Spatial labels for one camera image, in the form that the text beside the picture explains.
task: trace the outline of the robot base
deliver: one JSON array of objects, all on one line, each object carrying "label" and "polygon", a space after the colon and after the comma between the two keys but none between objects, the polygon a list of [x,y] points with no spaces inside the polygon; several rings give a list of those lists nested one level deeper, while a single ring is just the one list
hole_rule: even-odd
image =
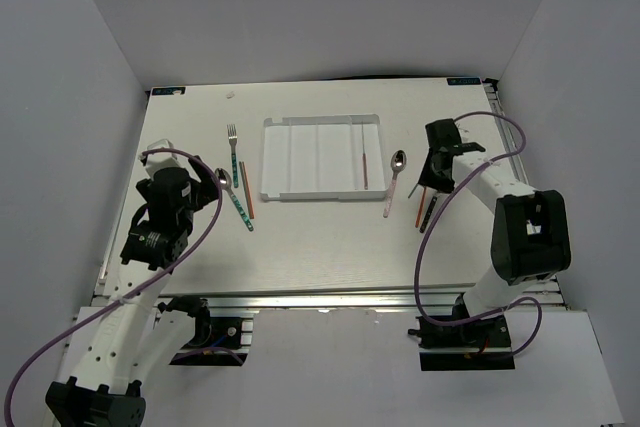
[{"label": "robot base", "polygon": [[[434,316],[436,320],[456,320]],[[504,316],[456,327],[439,327],[418,317],[420,329],[409,335],[420,339],[422,371],[509,370],[514,369],[511,337]]]}]

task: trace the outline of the small white object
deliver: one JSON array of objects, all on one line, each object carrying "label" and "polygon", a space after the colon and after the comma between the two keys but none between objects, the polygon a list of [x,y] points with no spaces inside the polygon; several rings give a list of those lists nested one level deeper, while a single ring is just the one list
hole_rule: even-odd
[{"label": "small white object", "polygon": [[381,200],[387,192],[384,158],[375,114],[266,119],[260,195],[263,200]]}]

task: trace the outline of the white enclosure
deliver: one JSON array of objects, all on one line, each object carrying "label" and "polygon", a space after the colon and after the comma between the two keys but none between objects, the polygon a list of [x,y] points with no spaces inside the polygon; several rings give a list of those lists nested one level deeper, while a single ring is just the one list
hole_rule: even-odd
[{"label": "white enclosure", "polygon": [[[639,7],[640,0],[0,0],[0,389],[91,300],[145,90],[475,75],[500,79],[505,111],[529,134],[532,183],[567,200],[573,265],[560,276],[563,292],[588,310],[624,418],[640,425]],[[23,379],[17,425],[40,425],[62,350]]]}]

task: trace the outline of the white table surface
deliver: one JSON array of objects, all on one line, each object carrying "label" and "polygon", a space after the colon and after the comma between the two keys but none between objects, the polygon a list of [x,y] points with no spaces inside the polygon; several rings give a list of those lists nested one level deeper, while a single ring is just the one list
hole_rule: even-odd
[{"label": "white table surface", "polygon": [[[79,318],[93,313],[83,308]],[[514,345],[536,314],[509,312]],[[144,425],[600,427],[622,422],[585,312],[545,312],[515,370],[421,372],[413,313],[266,311],[243,367],[170,366],[142,387]],[[59,380],[97,323],[76,332]]]},{"label": "white table surface", "polygon": [[[414,228],[420,189],[407,195],[426,158],[425,124],[473,111],[490,111],[482,86],[449,86],[445,79],[399,79],[187,87],[184,95],[152,96],[138,153],[170,139],[199,154],[211,167],[231,170],[227,124],[238,132],[238,159],[246,163],[256,218],[250,233],[228,196],[218,225],[173,274],[164,294],[240,293],[407,287],[418,244]],[[287,116],[377,114],[386,157],[407,153],[393,209],[383,202],[263,202],[260,200],[263,121]],[[467,137],[504,152],[495,120],[465,119]],[[503,167],[510,169],[507,161]],[[129,222],[143,199],[135,184],[145,178],[135,163],[108,263],[105,294],[113,293]],[[242,185],[236,189],[244,204]],[[190,241],[209,222],[214,206],[195,216]],[[493,216],[463,192],[442,217],[422,269],[423,285],[471,284],[487,269]]]}]

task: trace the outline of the green spoon handle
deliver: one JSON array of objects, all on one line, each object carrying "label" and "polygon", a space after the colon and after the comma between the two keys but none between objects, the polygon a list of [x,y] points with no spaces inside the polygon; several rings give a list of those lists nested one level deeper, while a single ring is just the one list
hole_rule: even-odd
[{"label": "green spoon handle", "polygon": [[236,163],[236,153],[231,152],[231,166],[233,167],[233,187],[238,188],[238,164]]},{"label": "green spoon handle", "polygon": [[244,209],[242,208],[242,204],[236,197],[236,194],[230,191],[229,197],[231,197],[233,205],[236,206],[236,210],[240,214],[240,217],[242,217],[242,220],[244,221],[244,225],[247,226],[247,229],[249,229],[250,232],[253,232],[253,224],[251,223],[251,220],[249,220],[249,216],[245,213]]}]

